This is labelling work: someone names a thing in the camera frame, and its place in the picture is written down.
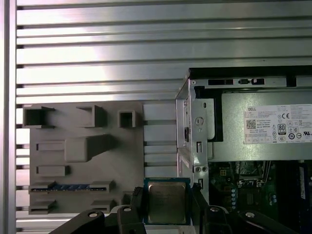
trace motherboard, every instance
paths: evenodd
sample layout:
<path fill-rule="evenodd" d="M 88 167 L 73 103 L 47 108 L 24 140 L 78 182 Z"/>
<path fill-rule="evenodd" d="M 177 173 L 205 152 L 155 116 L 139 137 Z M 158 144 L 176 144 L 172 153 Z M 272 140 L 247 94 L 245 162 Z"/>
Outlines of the motherboard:
<path fill-rule="evenodd" d="M 255 210 L 278 219 L 273 161 L 214 162 L 209 164 L 210 203 L 230 213 Z"/>

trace white label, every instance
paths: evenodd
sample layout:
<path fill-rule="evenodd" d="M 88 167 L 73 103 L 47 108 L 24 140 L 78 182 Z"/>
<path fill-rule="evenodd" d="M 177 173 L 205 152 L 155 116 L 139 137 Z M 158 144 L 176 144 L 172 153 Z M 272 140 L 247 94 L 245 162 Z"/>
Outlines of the white label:
<path fill-rule="evenodd" d="M 303 167 L 299 167 L 300 171 L 300 196 L 302 199 L 306 199 L 306 191 L 304 188 L 304 169 Z"/>
<path fill-rule="evenodd" d="M 244 144 L 312 142 L 312 105 L 251 106 Z"/>

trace ribbed metal panel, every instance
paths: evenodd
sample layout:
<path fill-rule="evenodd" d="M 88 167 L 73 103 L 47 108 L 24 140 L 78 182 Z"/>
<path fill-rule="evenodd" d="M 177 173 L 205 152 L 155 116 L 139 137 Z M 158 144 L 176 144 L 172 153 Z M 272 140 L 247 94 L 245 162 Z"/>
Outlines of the ribbed metal panel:
<path fill-rule="evenodd" d="M 146 176 L 176 176 L 173 100 L 189 67 L 312 63 L 312 1 L 17 4 L 17 124 L 34 103 L 142 100 Z M 75 214 L 28 215 L 28 129 L 17 144 L 18 232 L 46 234 Z"/>

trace qr code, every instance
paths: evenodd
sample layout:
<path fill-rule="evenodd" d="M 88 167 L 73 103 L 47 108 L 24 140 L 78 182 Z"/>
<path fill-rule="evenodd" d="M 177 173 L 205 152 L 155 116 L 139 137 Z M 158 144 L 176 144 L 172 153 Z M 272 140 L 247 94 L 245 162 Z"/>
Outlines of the qr code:
<path fill-rule="evenodd" d="M 249 119 L 246 121 L 247 129 L 256 129 L 255 119 Z"/>

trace screw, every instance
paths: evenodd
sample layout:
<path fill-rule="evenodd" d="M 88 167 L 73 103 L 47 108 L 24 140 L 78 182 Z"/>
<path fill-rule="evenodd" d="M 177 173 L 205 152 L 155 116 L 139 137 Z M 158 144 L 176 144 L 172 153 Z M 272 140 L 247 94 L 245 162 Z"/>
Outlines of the screw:
<path fill-rule="evenodd" d="M 96 212 L 92 212 L 92 213 L 89 213 L 88 214 L 88 216 L 90 217 L 90 218 L 94 218 L 94 217 L 97 217 L 97 213 Z"/>
<path fill-rule="evenodd" d="M 211 207 L 210 210 L 212 212 L 218 212 L 220 209 L 218 207 Z"/>
<path fill-rule="evenodd" d="M 248 218 L 254 218 L 254 217 L 255 217 L 254 213 L 250 213 L 250 212 L 247 212 L 247 213 L 246 213 L 246 216 L 247 216 Z"/>

